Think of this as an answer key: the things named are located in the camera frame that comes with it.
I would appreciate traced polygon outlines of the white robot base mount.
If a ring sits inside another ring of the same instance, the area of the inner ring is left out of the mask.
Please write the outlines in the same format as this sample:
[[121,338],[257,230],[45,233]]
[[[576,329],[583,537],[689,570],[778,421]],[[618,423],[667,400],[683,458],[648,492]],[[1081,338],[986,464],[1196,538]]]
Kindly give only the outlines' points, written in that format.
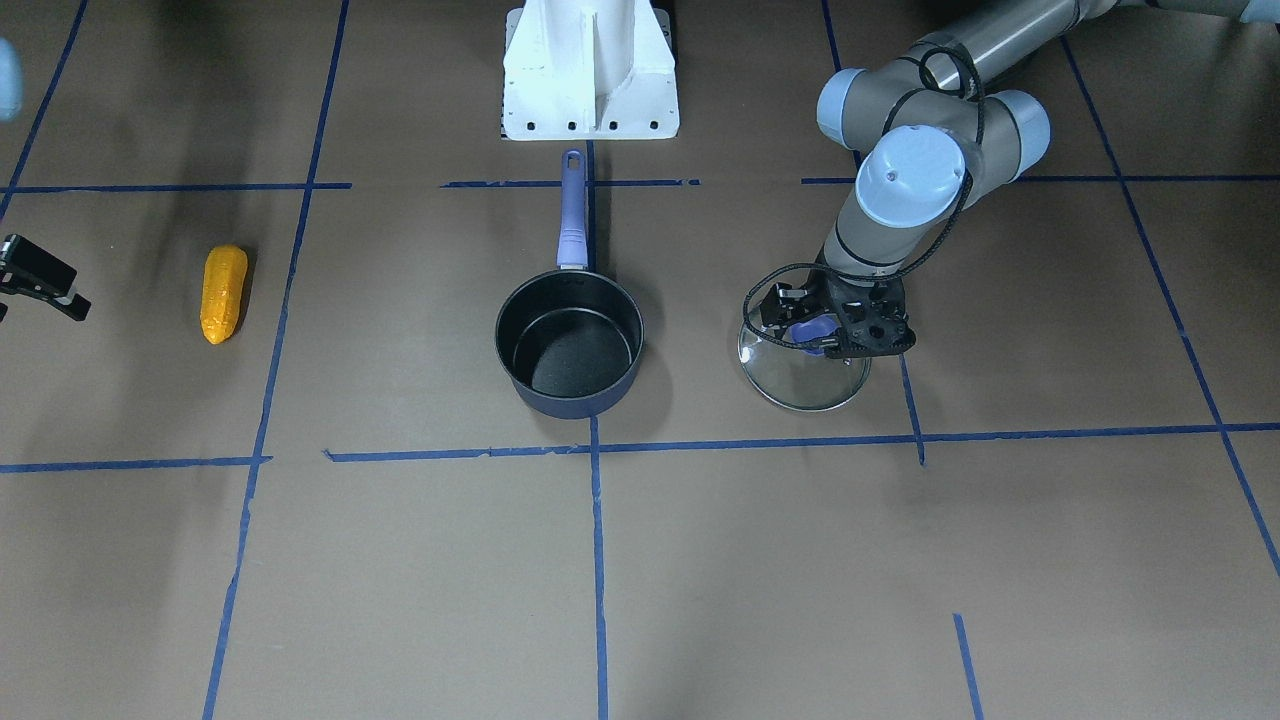
[[672,1],[526,1],[506,15],[503,72],[507,140],[678,133]]

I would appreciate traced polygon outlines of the grey robot arm carrying corn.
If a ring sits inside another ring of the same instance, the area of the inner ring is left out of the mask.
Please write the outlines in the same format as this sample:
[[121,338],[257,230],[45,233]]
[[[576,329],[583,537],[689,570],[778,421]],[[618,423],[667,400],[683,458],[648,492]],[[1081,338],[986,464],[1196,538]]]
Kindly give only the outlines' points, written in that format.
[[[17,118],[23,102],[23,70],[15,47],[1,41],[3,120]],[[1,242],[1,292],[38,300],[83,322],[91,301],[76,291],[78,272],[47,250],[20,234],[5,234]]]

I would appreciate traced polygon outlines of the grey robot arm lifting lid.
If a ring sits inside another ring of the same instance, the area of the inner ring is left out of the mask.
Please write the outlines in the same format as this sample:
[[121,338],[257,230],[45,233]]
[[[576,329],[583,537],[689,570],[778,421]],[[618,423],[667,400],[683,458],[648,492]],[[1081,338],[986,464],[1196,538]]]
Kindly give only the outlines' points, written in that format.
[[1019,179],[1047,152],[1043,105],[989,82],[1048,41],[1117,9],[1115,1],[986,1],[915,41],[873,70],[835,73],[815,122],[861,158],[852,190],[804,283],[780,268],[742,305],[741,363],[768,348],[782,357],[851,361],[905,354],[909,324],[902,279],[948,237],[961,211]]

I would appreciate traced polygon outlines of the black gripper holding corn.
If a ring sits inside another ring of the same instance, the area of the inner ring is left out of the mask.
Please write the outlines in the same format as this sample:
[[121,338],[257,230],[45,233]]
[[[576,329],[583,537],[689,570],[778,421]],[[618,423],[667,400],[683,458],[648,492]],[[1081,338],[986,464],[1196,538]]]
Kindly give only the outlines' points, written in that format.
[[1,242],[1,292],[50,305],[73,322],[83,322],[92,304],[76,291],[78,270],[20,234]]

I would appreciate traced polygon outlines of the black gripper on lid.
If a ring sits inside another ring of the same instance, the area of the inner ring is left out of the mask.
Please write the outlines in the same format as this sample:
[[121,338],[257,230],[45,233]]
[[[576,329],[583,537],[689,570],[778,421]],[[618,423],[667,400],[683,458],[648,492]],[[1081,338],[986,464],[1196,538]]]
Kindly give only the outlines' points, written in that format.
[[901,281],[856,284],[833,275],[773,283],[756,305],[756,336],[827,359],[895,356],[916,343]]

